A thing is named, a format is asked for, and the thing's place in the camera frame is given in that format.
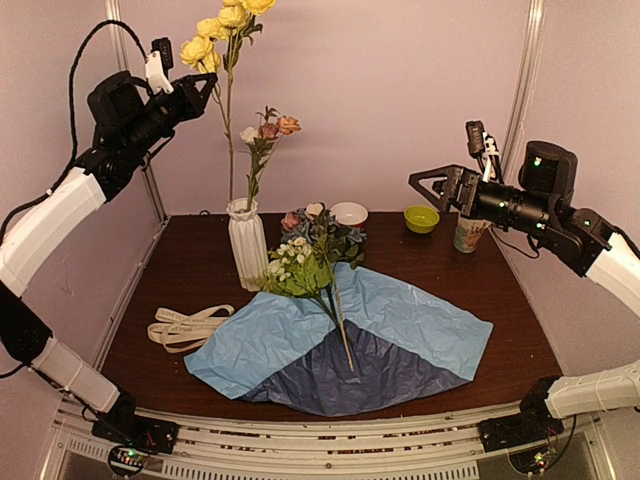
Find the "pink orange white flower stem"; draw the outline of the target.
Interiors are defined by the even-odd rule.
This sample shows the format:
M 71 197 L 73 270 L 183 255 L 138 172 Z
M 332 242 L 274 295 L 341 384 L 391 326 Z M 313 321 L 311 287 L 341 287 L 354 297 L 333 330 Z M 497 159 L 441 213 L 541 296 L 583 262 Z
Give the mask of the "pink orange white flower stem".
M 253 201 L 259 194 L 260 181 L 278 141 L 302 130 L 297 118 L 281 114 L 274 107 L 266 106 L 256 115 L 259 117 L 257 126 L 249 126 L 240 133 L 251 158 L 250 171 L 247 174 L 247 200 L 244 207 L 246 212 L 252 209 Z

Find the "dark blue wrapping paper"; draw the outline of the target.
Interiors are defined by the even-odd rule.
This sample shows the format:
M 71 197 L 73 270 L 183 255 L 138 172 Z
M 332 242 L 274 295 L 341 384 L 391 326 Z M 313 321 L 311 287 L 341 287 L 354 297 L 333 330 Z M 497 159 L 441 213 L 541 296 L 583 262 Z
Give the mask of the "dark blue wrapping paper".
M 333 330 L 302 357 L 241 399 L 272 402 L 324 417 L 385 409 L 458 388 L 468 381 L 348 321 L 352 364 Z

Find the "light blue wrapping paper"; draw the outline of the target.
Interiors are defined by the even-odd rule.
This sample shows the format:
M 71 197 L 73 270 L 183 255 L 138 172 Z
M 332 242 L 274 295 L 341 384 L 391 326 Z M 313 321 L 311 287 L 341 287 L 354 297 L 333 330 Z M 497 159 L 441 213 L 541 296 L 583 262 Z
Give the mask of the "light blue wrapping paper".
M 465 382 L 473 381 L 491 323 L 364 267 L 339 266 L 336 278 L 347 320 Z M 310 299 L 260 292 L 184 363 L 191 375 L 237 399 L 319 345 L 334 328 Z

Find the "yellow flower bunch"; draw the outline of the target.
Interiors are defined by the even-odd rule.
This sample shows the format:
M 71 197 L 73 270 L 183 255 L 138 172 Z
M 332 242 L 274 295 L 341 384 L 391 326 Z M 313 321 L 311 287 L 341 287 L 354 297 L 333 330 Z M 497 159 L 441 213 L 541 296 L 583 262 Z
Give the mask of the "yellow flower bunch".
M 180 48 L 181 62 L 200 73 L 222 74 L 223 86 L 215 86 L 212 99 L 218 106 L 227 141 L 228 200 L 234 198 L 235 147 L 232 138 L 232 99 L 234 70 L 240 60 L 243 44 L 253 44 L 253 35 L 261 33 L 263 24 L 259 18 L 273 9 L 276 0 L 223 1 L 217 15 L 201 19 L 196 25 L 195 36 Z

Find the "white green leafy flower bunch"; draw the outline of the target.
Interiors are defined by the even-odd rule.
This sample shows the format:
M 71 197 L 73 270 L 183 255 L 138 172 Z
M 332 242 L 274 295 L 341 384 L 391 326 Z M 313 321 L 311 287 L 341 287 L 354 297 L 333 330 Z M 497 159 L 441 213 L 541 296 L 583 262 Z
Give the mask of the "white green leafy flower bunch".
M 329 259 L 326 237 L 311 243 L 298 236 L 268 252 L 264 272 L 253 278 L 261 291 L 313 301 L 345 337 L 344 320 L 338 305 L 337 280 Z

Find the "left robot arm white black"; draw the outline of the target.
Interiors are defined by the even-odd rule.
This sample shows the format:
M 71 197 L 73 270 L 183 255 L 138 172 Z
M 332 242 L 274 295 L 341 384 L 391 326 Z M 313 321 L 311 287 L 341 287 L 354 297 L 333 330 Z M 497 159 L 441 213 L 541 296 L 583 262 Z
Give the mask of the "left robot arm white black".
M 88 95 L 96 122 L 92 145 L 71 164 L 61 184 L 26 213 L 1 242 L 1 343 L 14 360 L 55 382 L 104 416 L 123 444 L 137 442 L 144 424 L 114 383 L 58 340 L 23 302 L 49 256 L 88 216 L 113 200 L 135 171 L 173 138 L 182 122 L 203 115 L 217 83 L 214 73 L 153 85 L 118 72 Z

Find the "blue pink flower bunch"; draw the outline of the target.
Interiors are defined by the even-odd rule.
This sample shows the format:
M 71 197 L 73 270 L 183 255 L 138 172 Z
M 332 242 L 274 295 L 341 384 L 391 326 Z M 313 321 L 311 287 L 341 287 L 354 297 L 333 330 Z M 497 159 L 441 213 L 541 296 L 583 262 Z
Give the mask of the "blue pink flower bunch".
M 293 240 L 295 237 L 305 237 L 311 243 L 316 243 L 323 236 L 326 237 L 326 248 L 329 259 L 334 265 L 334 273 L 337 280 L 337 265 L 342 262 L 355 268 L 364 260 L 364 243 L 366 234 L 361 228 L 353 228 L 340 225 L 331 215 L 323 203 L 312 203 L 305 208 L 289 212 L 281 220 L 281 243 Z M 341 307 L 344 320 L 345 337 L 338 329 L 346 353 L 349 369 L 355 369 L 348 334 L 346 333 L 345 317 L 337 281 L 337 293 L 335 294 L 338 305 Z

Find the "beige printed ribbon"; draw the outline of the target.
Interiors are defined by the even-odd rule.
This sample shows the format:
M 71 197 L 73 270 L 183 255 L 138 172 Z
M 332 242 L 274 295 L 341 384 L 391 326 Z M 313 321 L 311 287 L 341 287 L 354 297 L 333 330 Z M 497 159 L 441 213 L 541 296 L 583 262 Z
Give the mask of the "beige printed ribbon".
M 160 307 L 156 310 L 155 322 L 147 326 L 147 337 L 169 354 L 188 352 L 202 347 L 234 313 L 234 307 L 228 304 L 191 315 Z

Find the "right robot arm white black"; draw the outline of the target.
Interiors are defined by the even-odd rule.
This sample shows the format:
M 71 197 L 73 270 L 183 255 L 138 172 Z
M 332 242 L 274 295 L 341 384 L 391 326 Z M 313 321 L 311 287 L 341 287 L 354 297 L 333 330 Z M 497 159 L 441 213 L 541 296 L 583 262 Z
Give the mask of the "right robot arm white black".
M 412 173 L 409 185 L 442 212 L 456 209 L 468 220 L 484 220 L 527 235 L 577 276 L 602 301 L 588 319 L 639 315 L 639 250 L 618 226 L 590 208 L 572 206 L 578 159 L 571 151 L 530 141 L 516 187 L 485 180 L 460 165 Z M 554 420 L 639 406 L 639 362 L 578 376 L 547 377 L 522 399 L 512 430 L 530 442 Z

